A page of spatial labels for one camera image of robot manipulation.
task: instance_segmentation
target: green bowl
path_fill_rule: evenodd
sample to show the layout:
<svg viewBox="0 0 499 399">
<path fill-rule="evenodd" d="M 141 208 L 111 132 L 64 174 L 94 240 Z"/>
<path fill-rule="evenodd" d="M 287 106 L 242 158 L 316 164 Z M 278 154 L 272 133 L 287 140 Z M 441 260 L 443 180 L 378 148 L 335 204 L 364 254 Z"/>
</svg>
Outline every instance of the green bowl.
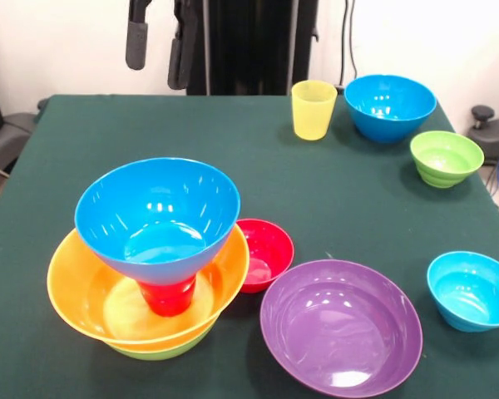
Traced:
<svg viewBox="0 0 499 399">
<path fill-rule="evenodd" d="M 182 355 L 185 352 L 188 352 L 191 350 L 193 347 L 195 347 L 200 341 L 205 338 L 207 333 L 213 328 L 215 324 L 213 323 L 209 328 L 207 328 L 202 334 L 200 334 L 198 337 L 194 338 L 193 340 L 184 343 L 183 345 L 180 345 L 179 347 L 173 347 L 172 349 L 166 349 L 162 351 L 149 351 L 149 352 L 143 352 L 143 351 L 127 351 L 121 348 L 118 348 L 116 346 L 111 345 L 110 343 L 107 343 L 110 347 L 112 347 L 114 350 L 117 352 L 121 353 L 122 355 L 128 356 L 128 357 L 133 357 L 134 359 L 138 360 L 149 360 L 149 361 L 158 361 L 158 360 L 167 360 L 167 359 L 172 359 L 173 357 L 177 357 L 179 355 Z"/>
<path fill-rule="evenodd" d="M 451 131 L 426 131 L 410 142 L 417 171 L 432 187 L 447 189 L 461 183 L 484 162 L 475 142 Z"/>
</svg>

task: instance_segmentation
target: red bowl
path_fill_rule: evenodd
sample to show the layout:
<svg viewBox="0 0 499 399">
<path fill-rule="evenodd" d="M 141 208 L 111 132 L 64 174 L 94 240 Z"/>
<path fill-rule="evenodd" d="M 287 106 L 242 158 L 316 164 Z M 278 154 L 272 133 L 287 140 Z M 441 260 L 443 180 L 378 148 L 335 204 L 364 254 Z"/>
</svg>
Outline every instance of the red bowl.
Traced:
<svg viewBox="0 0 499 399">
<path fill-rule="evenodd" d="M 249 271 L 242 293 L 264 291 L 294 260 L 294 243 L 277 224 L 260 219 L 240 219 L 249 248 Z"/>
</svg>

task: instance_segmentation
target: green tablecloth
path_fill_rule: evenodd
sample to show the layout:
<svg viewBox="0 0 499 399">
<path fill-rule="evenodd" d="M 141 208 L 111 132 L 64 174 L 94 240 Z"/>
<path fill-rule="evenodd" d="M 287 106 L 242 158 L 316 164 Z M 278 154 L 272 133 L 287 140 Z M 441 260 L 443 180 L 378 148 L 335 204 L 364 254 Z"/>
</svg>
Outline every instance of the green tablecloth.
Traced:
<svg viewBox="0 0 499 399">
<path fill-rule="evenodd" d="M 450 129 L 437 109 L 422 127 Z M 425 272 L 440 253 L 499 260 L 499 214 L 478 176 L 426 186 L 408 143 L 361 138 L 341 99 L 319 142 L 292 132 L 286 97 L 57 96 L 0 199 L 0 397 L 308 398 L 259 330 L 262 295 L 240 295 L 182 357 L 140 362 L 83 337 L 53 311 L 48 262 L 73 228 L 82 191 L 126 162 L 184 156 L 229 174 L 241 217 L 270 219 L 296 244 L 294 264 L 328 256 L 390 277 L 422 320 L 422 360 L 385 397 L 499 397 L 499 330 L 459 333 L 440 319 Z"/>
</svg>

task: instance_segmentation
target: cup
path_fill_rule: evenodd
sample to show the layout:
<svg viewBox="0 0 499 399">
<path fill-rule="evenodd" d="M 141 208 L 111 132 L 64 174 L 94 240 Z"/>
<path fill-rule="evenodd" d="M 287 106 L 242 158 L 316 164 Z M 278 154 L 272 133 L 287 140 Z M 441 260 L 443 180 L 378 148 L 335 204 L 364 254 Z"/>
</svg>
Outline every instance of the cup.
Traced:
<svg viewBox="0 0 499 399">
<path fill-rule="evenodd" d="M 172 285 L 151 285 L 138 282 L 142 297 L 150 309 L 163 317 L 183 313 L 192 302 L 196 276 Z"/>
<path fill-rule="evenodd" d="M 325 81 L 300 81 L 292 87 L 294 133 L 304 140 L 319 140 L 329 128 L 337 91 Z"/>
</svg>

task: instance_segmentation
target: blue bowl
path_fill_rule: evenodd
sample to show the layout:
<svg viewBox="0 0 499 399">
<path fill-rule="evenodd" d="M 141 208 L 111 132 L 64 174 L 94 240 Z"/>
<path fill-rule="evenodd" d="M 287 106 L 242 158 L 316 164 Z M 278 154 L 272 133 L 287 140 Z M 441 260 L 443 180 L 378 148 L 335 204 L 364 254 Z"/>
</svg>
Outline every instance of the blue bowl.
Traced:
<svg viewBox="0 0 499 399">
<path fill-rule="evenodd" d="M 171 285 L 220 251 L 240 194 L 213 166 L 179 158 L 140 160 L 102 176 L 80 198 L 75 223 L 102 261 L 137 281 Z"/>
<path fill-rule="evenodd" d="M 499 262 L 473 252 L 434 259 L 427 283 L 446 322 L 465 333 L 499 328 Z"/>
<path fill-rule="evenodd" d="M 369 75 L 344 92 L 357 129 L 378 143 L 395 143 L 415 131 L 435 110 L 436 97 L 424 85 L 401 76 Z"/>
</svg>

